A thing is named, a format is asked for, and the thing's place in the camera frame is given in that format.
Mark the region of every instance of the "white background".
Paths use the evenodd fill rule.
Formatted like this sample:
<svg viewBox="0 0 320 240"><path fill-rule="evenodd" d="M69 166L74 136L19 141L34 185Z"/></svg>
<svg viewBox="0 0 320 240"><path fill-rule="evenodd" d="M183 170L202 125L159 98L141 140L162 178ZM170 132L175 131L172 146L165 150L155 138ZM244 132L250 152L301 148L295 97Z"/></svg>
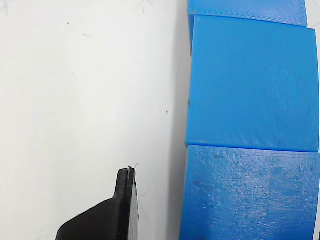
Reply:
<svg viewBox="0 0 320 240"><path fill-rule="evenodd" d="M139 240L178 239L186 9L187 0L0 0L1 240L54 240L136 164ZM320 32L320 0L307 12Z"/></svg>

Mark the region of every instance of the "blue block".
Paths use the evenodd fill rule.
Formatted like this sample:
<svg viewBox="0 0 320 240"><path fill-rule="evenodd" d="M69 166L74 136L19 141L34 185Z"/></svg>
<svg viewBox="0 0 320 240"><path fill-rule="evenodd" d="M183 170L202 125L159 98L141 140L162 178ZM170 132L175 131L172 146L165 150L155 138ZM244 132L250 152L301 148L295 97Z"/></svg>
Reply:
<svg viewBox="0 0 320 240"><path fill-rule="evenodd" d="M189 146L180 240L312 240L318 153Z"/></svg>
<svg viewBox="0 0 320 240"><path fill-rule="evenodd" d="M194 36L187 145L318 152L313 29L197 16Z"/></svg>
<svg viewBox="0 0 320 240"><path fill-rule="evenodd" d="M191 43L195 15L308 25L305 0L189 0L188 14Z"/></svg>

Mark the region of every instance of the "black plastic piece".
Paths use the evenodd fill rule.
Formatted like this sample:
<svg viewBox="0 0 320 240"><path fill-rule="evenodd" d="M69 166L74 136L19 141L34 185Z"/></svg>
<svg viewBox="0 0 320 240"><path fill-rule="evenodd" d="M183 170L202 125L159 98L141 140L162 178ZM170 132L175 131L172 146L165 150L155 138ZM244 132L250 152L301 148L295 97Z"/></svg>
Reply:
<svg viewBox="0 0 320 240"><path fill-rule="evenodd" d="M135 178L133 168L119 170L113 198L65 223L56 240L138 240Z"/></svg>

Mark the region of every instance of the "dark spot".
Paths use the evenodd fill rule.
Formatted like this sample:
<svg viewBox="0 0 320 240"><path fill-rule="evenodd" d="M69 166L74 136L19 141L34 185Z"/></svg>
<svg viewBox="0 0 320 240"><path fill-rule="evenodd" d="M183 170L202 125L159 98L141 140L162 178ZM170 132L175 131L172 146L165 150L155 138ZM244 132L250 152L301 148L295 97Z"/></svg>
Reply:
<svg viewBox="0 0 320 240"><path fill-rule="evenodd" d="M199 186L200 185L200 181L192 181L194 185Z"/></svg>

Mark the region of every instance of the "black 3d-printed part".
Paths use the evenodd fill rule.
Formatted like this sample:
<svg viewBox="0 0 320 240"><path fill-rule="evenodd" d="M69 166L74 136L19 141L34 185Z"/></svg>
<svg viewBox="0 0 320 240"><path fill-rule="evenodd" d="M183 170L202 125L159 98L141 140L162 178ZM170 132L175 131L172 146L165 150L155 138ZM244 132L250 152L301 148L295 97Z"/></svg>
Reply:
<svg viewBox="0 0 320 240"><path fill-rule="evenodd" d="M133 168L119 170L114 197L65 223L56 240L138 240L135 179Z"/></svg>

